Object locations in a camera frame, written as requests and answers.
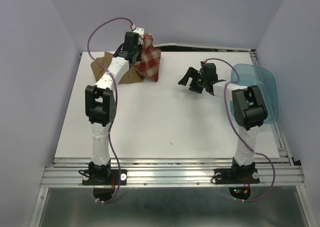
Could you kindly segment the red plaid skirt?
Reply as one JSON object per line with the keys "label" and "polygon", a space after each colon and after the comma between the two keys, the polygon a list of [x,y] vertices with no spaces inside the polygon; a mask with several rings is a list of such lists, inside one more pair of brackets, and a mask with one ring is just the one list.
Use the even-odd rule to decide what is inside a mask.
{"label": "red plaid skirt", "polygon": [[137,61],[133,68],[142,79],[147,78],[157,82],[159,80],[162,51],[154,47],[153,42],[153,36],[150,33],[146,33],[143,37],[141,60]]}

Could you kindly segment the tan brown skirt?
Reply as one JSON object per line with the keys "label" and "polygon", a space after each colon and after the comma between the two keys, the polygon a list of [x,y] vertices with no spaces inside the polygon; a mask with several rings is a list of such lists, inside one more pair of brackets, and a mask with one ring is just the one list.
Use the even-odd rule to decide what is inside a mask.
{"label": "tan brown skirt", "polygon": [[90,67],[93,72],[95,84],[102,87],[107,83],[112,85],[115,78],[117,84],[132,84],[143,82],[145,77],[142,76],[129,62],[124,58],[113,58],[113,53],[104,52],[95,58],[98,62],[92,61]]}

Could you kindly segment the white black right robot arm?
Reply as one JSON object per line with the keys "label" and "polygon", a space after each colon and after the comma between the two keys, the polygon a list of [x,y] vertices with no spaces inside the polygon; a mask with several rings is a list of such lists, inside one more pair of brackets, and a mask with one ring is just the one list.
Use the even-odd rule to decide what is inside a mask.
{"label": "white black right robot arm", "polygon": [[233,110],[226,110],[228,120],[235,131],[238,141],[230,168],[214,169],[214,182],[218,185],[244,184],[246,181],[259,183],[255,163],[255,145],[257,135],[264,120],[268,117],[260,88],[257,85],[241,86],[234,82],[218,78],[214,63],[201,63],[199,70],[189,67],[179,81],[180,85],[189,85],[189,90],[196,93],[207,93],[222,97]]}

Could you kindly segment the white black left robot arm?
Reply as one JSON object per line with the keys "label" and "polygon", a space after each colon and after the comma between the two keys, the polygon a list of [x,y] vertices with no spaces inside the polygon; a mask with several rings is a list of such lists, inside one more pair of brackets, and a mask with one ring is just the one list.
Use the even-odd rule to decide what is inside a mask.
{"label": "white black left robot arm", "polygon": [[104,65],[98,59],[93,61],[104,69],[103,75],[94,85],[85,88],[85,115],[91,124],[92,156],[85,170],[79,170],[84,186],[108,185],[115,181],[110,154],[114,153],[110,132],[117,113],[118,84],[123,76],[141,63],[149,35],[143,28],[134,28],[125,33],[124,42]]}

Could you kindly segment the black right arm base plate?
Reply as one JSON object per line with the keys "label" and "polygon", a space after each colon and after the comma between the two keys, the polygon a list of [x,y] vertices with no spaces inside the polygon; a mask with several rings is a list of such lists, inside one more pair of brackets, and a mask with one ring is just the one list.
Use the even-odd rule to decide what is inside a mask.
{"label": "black right arm base plate", "polygon": [[216,168],[211,182],[217,185],[259,184],[260,178],[257,169],[233,171],[231,168]]}

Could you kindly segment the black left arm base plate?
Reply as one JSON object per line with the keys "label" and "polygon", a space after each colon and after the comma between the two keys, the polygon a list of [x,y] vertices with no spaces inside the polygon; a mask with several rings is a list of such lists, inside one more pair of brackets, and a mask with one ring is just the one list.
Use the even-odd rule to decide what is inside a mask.
{"label": "black left arm base plate", "polygon": [[126,169],[111,169],[109,176],[94,176],[88,169],[80,169],[78,173],[82,176],[82,185],[84,186],[111,186],[127,184],[128,171]]}

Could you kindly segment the aluminium table frame rail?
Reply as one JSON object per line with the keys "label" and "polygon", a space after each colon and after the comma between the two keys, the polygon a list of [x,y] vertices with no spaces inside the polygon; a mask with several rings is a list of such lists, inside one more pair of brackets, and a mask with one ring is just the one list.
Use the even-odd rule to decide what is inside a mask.
{"label": "aluminium table frame rail", "polygon": [[85,87],[95,79],[92,57],[81,56],[54,161],[44,170],[33,227],[310,227],[305,176],[293,165],[276,124],[264,125],[257,150],[260,184],[254,202],[232,200],[227,186],[215,185],[216,168],[227,168],[237,137],[223,99],[178,85],[189,67],[218,58],[217,73],[228,80],[231,65],[251,64],[249,52],[163,52],[158,82],[120,85],[111,139],[127,184],[115,202],[101,204],[84,186],[92,152],[85,116]]}

